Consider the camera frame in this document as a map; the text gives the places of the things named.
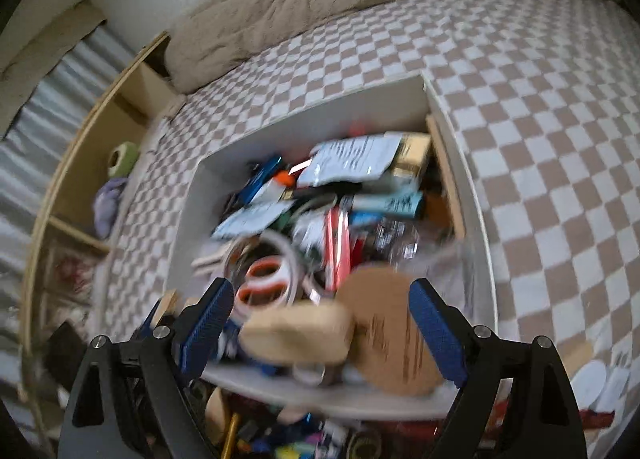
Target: beige checkered pattern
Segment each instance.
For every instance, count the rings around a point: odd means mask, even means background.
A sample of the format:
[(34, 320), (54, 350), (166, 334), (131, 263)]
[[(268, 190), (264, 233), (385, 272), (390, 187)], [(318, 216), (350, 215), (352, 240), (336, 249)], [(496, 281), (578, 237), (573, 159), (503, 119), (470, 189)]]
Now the beige checkered pattern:
[(601, 0), (402, 0), (264, 51), (191, 95), (118, 241), (107, 332), (161, 293), (196, 162), (327, 96), (421, 70), (449, 107), (481, 200), (500, 334), (585, 338), (631, 377), (602, 457), (640, 402), (640, 28)]

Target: white storage box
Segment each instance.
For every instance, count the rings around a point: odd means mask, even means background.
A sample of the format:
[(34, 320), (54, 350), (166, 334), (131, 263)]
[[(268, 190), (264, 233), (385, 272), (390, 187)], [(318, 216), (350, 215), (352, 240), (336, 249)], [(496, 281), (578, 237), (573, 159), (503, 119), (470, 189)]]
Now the white storage box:
[[(448, 174), (452, 180), (446, 186), (449, 201), (452, 208), (460, 205), (463, 231), (472, 249), (471, 322), (496, 330), (495, 284), (478, 199), (449, 118), (438, 103), (431, 83), (419, 74), (323, 100), (251, 132), (201, 160), (180, 215), (166, 289), (175, 288), (184, 296), (202, 294), (205, 284), (202, 280), (191, 279), (191, 261), (217, 226), (226, 197), (244, 185), (247, 162), (265, 160), (276, 153), (287, 162), (302, 161), (315, 144), (345, 137), (353, 129), (366, 134), (424, 132), (428, 113), (435, 119), (443, 142), (440, 147), (438, 143), (434, 144), (441, 170), (444, 166), (450, 167)], [(313, 388), (289, 377), (263, 376), (255, 368), (240, 363), (210, 363), (203, 378), (267, 403), (297, 405), (327, 416), (358, 419), (443, 417), (457, 392), (447, 381), (425, 397), (388, 395), (368, 385)]]

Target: gold tube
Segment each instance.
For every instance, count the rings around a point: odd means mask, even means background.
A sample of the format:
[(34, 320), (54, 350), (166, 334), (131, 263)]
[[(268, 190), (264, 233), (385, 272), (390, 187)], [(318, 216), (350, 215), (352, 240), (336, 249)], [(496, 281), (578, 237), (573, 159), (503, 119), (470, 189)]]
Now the gold tube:
[(225, 446), (222, 449), (222, 455), (220, 459), (231, 459), (231, 454), (236, 447), (236, 433), (238, 432), (239, 425), (240, 414), (234, 413), (234, 415), (231, 416), (229, 431), (226, 433)]

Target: blue gripper pad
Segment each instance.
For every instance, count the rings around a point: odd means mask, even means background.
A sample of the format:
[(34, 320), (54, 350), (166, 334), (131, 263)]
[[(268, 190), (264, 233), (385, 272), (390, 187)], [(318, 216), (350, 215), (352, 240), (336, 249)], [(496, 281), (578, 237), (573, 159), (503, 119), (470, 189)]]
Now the blue gripper pad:
[(218, 337), (233, 306), (233, 286), (224, 280), (180, 347), (178, 366), (185, 380), (200, 378), (210, 354), (218, 347)]
[(440, 374), (461, 389), (466, 383), (467, 373), (460, 341), (417, 280), (409, 287), (409, 311), (429, 346)]

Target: metal screw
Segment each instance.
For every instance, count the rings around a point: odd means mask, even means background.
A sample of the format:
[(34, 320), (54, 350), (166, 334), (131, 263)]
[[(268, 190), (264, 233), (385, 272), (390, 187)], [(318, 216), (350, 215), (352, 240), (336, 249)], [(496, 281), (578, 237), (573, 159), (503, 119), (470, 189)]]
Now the metal screw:
[(154, 329), (154, 338), (162, 340), (165, 336), (169, 336), (171, 330), (166, 325), (159, 325)]
[(108, 338), (105, 335), (101, 334), (100, 336), (97, 336), (93, 340), (91, 340), (91, 347), (93, 347), (94, 349), (99, 349), (107, 343), (107, 340)]
[(549, 347), (551, 347), (553, 345), (553, 342), (547, 336), (539, 336), (536, 339), (536, 342), (538, 342), (538, 345), (540, 347), (542, 347), (543, 349), (549, 349)]
[(476, 333), (476, 336), (478, 338), (489, 338), (489, 336), (491, 336), (492, 334), (491, 329), (489, 329), (486, 325), (476, 325), (474, 327), (474, 333)]

